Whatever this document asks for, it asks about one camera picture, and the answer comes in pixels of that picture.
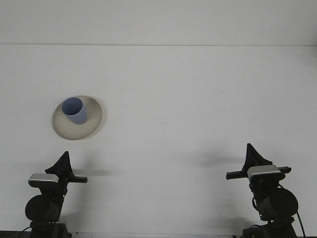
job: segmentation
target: blue cup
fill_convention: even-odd
[[[61,110],[75,124],[84,124],[87,121],[87,110],[80,98],[66,99],[61,105]]]

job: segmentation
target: beige plate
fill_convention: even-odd
[[[80,98],[87,110],[87,121],[78,125],[69,120],[61,110],[62,103],[53,114],[53,128],[58,135],[69,140],[84,139],[91,135],[100,125],[103,111],[100,104],[88,96],[76,96]]]

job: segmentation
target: white wall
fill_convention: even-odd
[[[316,235],[317,47],[247,46],[315,45],[316,2],[217,2],[107,1],[113,8],[105,15],[101,2],[0,2],[0,230],[27,227],[24,207],[39,193],[27,179],[68,150],[74,172],[89,178],[69,185],[61,221],[70,231],[239,234],[262,222],[248,180],[226,181],[225,173],[242,168],[251,142],[277,166],[292,167],[282,184],[297,196],[307,234]],[[206,13],[212,4],[217,16]],[[201,34],[204,21],[188,20],[184,31],[173,21],[188,19],[177,11],[186,8],[224,22],[226,6],[231,18],[210,32],[232,35],[217,33],[218,40]],[[85,12],[86,25],[79,20]],[[258,21],[249,21],[248,12]],[[238,24],[234,16],[245,18]],[[296,24],[276,31],[295,16]],[[149,33],[146,20],[161,31]],[[267,37],[253,31],[259,25],[269,29]],[[82,141],[62,139],[52,127],[55,108],[73,95],[96,97],[105,112],[98,133]],[[297,220],[294,227],[300,235]]]
[[[315,0],[2,0],[1,43],[315,45]]]

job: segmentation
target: white backdrop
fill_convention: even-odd
[[[239,234],[261,224],[240,170],[246,144],[293,171],[308,235],[317,208],[317,47],[0,46],[0,229],[21,230],[27,184],[65,150],[70,231]],[[52,115],[65,98],[104,108],[93,137],[68,141]],[[300,234],[298,221],[294,223]]]
[[[316,0],[1,0],[0,43],[316,45]]]

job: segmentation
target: black cable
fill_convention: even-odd
[[[21,235],[22,235],[22,233],[23,233],[24,231],[26,231],[27,229],[29,229],[29,228],[31,228],[31,227],[27,227],[27,228],[25,228],[23,231],[21,231],[20,234],[19,234],[19,236],[18,236],[18,238],[20,238]]]
[[[252,205],[253,205],[254,209],[256,209],[256,210],[258,211],[258,207],[257,207],[257,205],[256,205],[256,203],[255,203],[254,200],[255,200],[255,199],[252,198]]]
[[[302,231],[303,231],[303,236],[304,236],[304,238],[306,238],[305,230],[304,230],[303,223],[302,223],[302,219],[301,219],[301,217],[299,216],[299,213],[298,213],[298,212],[297,212],[296,214],[297,214],[299,223],[301,224],[301,228],[302,228]]]
[[[251,234],[251,229],[252,229],[253,227],[262,227],[262,226],[260,226],[260,225],[252,225],[252,226],[250,226],[249,232],[248,232],[248,238],[251,238],[250,234]]]
[[[301,228],[302,228],[302,232],[303,232],[303,236],[304,238],[306,238],[306,234],[305,234],[305,230],[304,230],[304,226],[303,226],[303,223],[302,223],[302,219],[301,217],[299,216],[299,213],[297,212],[297,217],[298,217],[298,221],[299,223],[301,224]]]

